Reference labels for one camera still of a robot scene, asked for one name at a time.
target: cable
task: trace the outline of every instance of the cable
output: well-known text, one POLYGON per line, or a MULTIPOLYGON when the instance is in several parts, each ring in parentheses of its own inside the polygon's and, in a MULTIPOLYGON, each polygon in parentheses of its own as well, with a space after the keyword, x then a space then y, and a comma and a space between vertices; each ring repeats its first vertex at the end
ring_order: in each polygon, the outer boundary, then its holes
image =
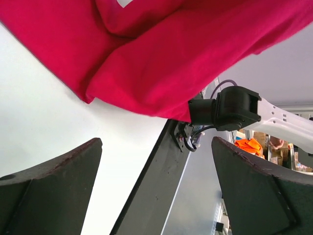
POLYGON ((227 83, 227 82, 230 82, 232 83, 234 86, 237 86, 237 83, 231 79, 227 79, 227 80, 224 80, 222 82, 219 83, 219 85, 216 86, 216 88, 214 89, 214 91, 212 92, 212 95, 210 97, 210 99, 213 98, 214 94, 216 93, 216 91, 218 90, 218 88, 220 88, 223 84, 227 83))
POLYGON ((195 136, 197 136, 198 134, 200 134, 203 131, 206 131, 208 129, 212 129, 214 128, 214 126, 206 126, 204 128, 201 128, 200 130, 196 131, 191 137, 190 137, 190 141, 191 141, 191 146, 188 144, 188 140, 183 137, 184 140, 184 144, 186 146, 186 148, 190 151, 190 152, 195 152, 197 150, 197 147, 192 143, 193 139, 195 138, 195 136))

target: red fabric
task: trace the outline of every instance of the red fabric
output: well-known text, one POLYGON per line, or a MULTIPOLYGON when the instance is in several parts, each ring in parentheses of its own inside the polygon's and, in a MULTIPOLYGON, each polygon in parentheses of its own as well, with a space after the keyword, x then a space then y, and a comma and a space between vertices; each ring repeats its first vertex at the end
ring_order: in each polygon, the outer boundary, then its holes
POLYGON ((0 20, 83 101, 190 121, 221 72, 313 21, 313 0, 0 0, 0 20))

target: white tabletop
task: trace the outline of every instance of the white tabletop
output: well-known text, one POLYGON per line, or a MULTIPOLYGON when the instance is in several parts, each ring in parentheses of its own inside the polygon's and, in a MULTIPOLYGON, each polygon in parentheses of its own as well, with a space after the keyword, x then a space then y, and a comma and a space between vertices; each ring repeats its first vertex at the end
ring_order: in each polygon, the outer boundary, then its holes
POLYGON ((85 104, 0 25, 0 177, 100 137, 83 235, 110 233, 165 122, 85 104))

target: orange cloth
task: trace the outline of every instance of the orange cloth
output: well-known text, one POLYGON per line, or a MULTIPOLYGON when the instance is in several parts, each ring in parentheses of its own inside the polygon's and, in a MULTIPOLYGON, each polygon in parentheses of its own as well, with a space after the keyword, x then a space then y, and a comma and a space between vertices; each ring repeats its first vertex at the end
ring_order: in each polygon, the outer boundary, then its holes
POLYGON ((235 142, 235 146, 237 146, 238 148, 251 153, 251 154, 255 154, 259 157, 263 157, 261 155, 261 150, 262 150, 262 146, 259 144, 259 142, 255 139, 251 139, 251 140, 238 140, 235 142))

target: gray floor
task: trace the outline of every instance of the gray floor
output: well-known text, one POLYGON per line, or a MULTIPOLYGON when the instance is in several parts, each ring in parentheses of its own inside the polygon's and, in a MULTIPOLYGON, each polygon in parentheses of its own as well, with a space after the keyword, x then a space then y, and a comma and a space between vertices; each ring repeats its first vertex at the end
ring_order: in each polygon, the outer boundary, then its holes
MULTIPOLYGON (((210 96, 214 88, 212 83, 205 96, 210 96)), ((208 130, 200 148, 189 155, 163 235, 214 234, 215 215, 222 195, 211 149, 214 136, 229 139, 229 133, 208 130)))

